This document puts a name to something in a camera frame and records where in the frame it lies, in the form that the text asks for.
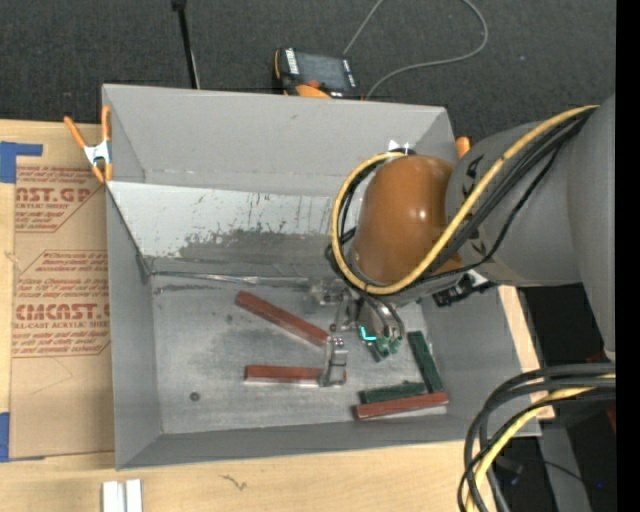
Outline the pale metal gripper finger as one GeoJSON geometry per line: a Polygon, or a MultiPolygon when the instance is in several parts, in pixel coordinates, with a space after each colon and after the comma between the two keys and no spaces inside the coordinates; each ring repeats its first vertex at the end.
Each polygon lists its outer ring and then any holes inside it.
{"type": "Polygon", "coordinates": [[[343,300],[345,286],[340,282],[315,282],[308,291],[311,303],[317,306],[338,304],[343,300]]]}
{"type": "Polygon", "coordinates": [[[324,367],[318,377],[321,387],[341,386],[347,380],[348,348],[340,337],[332,337],[325,344],[324,367]]]}

